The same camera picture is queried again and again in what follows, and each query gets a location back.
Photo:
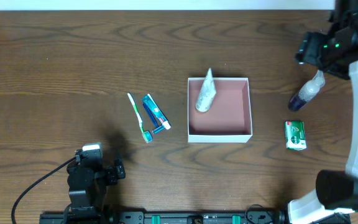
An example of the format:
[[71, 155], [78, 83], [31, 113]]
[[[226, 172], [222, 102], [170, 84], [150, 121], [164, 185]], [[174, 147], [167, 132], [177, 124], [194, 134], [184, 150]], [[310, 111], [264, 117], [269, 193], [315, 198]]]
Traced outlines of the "white tube with gold cap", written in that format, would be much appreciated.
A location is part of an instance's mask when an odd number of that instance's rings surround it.
[[212, 106], [215, 96], [216, 87], [214, 84], [213, 71], [209, 68], [195, 104], [196, 109], [200, 113], [207, 112]]

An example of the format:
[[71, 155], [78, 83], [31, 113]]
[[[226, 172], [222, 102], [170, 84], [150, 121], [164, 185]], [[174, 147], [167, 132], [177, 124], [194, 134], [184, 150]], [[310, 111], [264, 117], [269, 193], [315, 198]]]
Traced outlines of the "white box with pink interior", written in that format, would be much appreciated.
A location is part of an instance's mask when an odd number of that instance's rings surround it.
[[217, 93], [204, 113], [196, 109], [203, 81], [188, 79], [188, 142], [248, 142], [253, 135], [249, 79], [215, 78]]

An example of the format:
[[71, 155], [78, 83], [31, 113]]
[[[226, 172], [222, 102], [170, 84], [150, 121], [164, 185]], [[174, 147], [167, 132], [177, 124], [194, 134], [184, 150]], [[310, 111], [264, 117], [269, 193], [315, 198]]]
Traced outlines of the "green and white toothbrush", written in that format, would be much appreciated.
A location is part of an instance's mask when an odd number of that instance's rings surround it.
[[137, 108], [137, 105], [136, 105], [136, 103], [135, 103], [135, 100], [134, 100], [133, 96], [132, 96], [130, 93], [127, 93], [127, 96], [128, 96], [128, 98], [129, 98], [129, 101], [130, 101], [130, 103], [131, 103], [133, 109], [134, 109], [135, 115], [137, 116], [139, 128], [140, 128], [140, 131], [141, 131], [141, 133], [142, 133], [142, 137], [143, 137], [144, 141], [145, 141], [146, 143], [152, 142], [153, 139], [152, 139], [151, 133], [150, 133], [149, 131], [145, 131], [145, 130], [144, 130], [143, 120], [142, 120], [142, 117], [141, 117], [141, 115], [140, 115], [140, 113], [139, 113], [139, 110], [138, 110], [138, 108]]

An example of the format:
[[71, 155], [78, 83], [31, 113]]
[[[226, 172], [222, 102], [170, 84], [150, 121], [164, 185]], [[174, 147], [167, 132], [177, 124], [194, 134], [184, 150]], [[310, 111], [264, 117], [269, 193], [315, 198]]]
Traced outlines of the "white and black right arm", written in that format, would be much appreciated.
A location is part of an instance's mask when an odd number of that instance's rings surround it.
[[315, 189], [288, 203], [288, 223], [347, 223], [345, 216], [358, 212], [358, 6], [336, 9], [330, 21], [327, 34], [305, 34], [295, 58], [351, 81], [351, 150], [344, 171], [321, 170]]

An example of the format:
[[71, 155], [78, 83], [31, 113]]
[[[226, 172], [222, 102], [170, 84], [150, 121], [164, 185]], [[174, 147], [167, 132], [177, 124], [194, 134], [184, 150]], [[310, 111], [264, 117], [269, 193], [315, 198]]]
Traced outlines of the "clear bottle with blue liquid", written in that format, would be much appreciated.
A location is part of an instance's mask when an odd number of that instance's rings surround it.
[[324, 73], [318, 70], [316, 75], [307, 81], [301, 89], [292, 96], [288, 103], [288, 109], [291, 111], [299, 111], [319, 93], [324, 84]]

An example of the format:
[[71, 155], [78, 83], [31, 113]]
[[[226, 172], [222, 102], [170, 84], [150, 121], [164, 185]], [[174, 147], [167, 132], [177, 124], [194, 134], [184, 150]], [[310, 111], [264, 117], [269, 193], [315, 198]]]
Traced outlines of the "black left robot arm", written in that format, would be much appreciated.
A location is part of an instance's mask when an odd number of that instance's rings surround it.
[[71, 220], [97, 220], [104, 216], [104, 197], [110, 185], [126, 177], [119, 153], [113, 161], [103, 159], [102, 150], [80, 149], [67, 166]]

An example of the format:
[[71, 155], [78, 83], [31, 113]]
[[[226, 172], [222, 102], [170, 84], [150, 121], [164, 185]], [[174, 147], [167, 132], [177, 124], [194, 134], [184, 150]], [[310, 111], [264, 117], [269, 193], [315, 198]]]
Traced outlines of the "teal toothpaste tube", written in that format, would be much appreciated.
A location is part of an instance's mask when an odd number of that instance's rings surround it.
[[163, 114], [161, 109], [158, 107], [151, 94], [147, 94], [142, 98], [142, 101], [147, 105], [151, 113], [161, 122], [165, 129], [170, 129], [171, 124], [169, 123], [166, 116]]

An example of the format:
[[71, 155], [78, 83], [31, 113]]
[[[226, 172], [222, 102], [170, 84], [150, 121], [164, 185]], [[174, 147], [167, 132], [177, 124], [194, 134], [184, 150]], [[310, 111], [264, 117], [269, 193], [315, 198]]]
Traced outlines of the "green Dettol soap box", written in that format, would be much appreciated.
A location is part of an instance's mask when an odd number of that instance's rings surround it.
[[286, 121], [284, 123], [285, 145], [293, 151], [302, 151], [307, 148], [305, 127], [302, 121]]

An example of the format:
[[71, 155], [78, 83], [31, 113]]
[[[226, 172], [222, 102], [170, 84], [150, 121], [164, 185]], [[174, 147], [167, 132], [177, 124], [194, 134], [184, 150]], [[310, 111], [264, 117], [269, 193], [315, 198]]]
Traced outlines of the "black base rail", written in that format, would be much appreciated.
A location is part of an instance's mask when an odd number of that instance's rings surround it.
[[249, 210], [237, 213], [150, 213], [121, 212], [104, 218], [74, 219], [62, 213], [40, 215], [41, 224], [60, 223], [117, 223], [117, 224], [285, 224], [288, 218], [283, 211]]

